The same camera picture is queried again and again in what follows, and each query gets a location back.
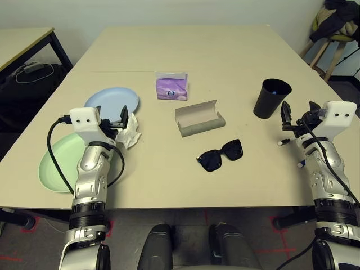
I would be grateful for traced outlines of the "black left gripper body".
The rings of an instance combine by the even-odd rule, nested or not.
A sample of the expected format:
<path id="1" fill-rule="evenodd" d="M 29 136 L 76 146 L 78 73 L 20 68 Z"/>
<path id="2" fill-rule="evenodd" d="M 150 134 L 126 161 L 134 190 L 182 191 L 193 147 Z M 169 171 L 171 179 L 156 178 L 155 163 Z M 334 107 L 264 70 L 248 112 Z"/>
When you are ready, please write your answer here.
<path id="1" fill-rule="evenodd" d="M 107 137 L 116 138 L 119 133 L 119 129 L 124 129 L 124 123 L 121 121 L 101 119 L 99 127 Z"/>

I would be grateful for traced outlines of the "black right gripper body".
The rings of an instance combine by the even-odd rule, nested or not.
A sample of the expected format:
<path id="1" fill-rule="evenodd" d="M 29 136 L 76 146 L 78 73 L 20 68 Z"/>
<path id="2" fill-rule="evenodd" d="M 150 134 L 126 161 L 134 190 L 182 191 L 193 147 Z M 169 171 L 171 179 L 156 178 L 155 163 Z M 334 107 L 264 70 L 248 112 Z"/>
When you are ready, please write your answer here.
<path id="1" fill-rule="evenodd" d="M 301 137 L 314 130 L 322 120 L 318 116 L 318 113 L 306 112 L 300 119 L 296 121 L 296 125 L 282 126 L 283 131 L 292 131 L 296 138 Z"/>

